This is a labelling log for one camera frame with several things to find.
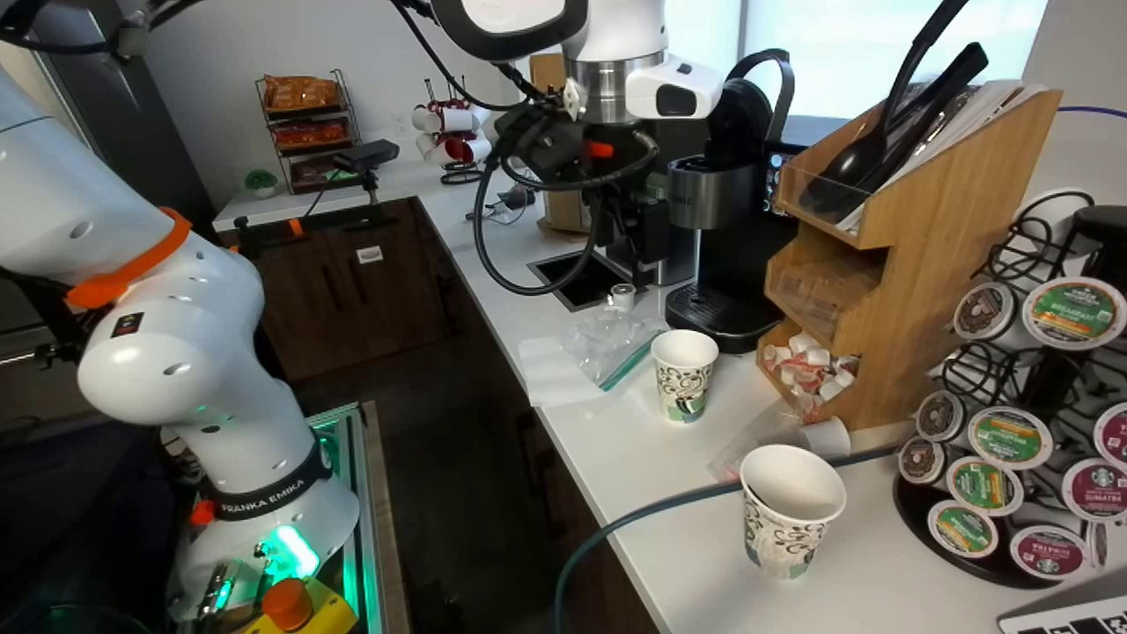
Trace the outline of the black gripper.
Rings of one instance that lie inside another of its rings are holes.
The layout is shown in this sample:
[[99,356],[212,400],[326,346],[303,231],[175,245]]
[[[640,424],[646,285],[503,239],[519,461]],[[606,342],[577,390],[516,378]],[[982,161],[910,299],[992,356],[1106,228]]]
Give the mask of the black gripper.
[[582,124],[546,104],[499,115],[499,170],[539,189],[606,185],[654,157],[658,146],[637,127]]

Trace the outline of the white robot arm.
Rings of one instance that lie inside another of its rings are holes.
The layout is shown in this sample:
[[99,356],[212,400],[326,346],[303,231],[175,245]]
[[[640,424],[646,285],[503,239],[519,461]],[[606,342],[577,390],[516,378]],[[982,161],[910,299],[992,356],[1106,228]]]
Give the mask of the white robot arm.
[[[650,121],[701,121],[722,77],[666,54],[666,0],[423,0],[458,49],[516,61],[556,47],[564,95],[497,115],[497,161],[595,189],[654,156]],[[117,424],[160,427],[200,465],[215,519],[172,561],[166,610],[228,606],[232,569],[310,576],[357,537],[360,497],[326,465],[293,389],[253,349],[259,266],[144,200],[22,85],[0,85],[0,266],[49,277],[99,318],[78,389]]]

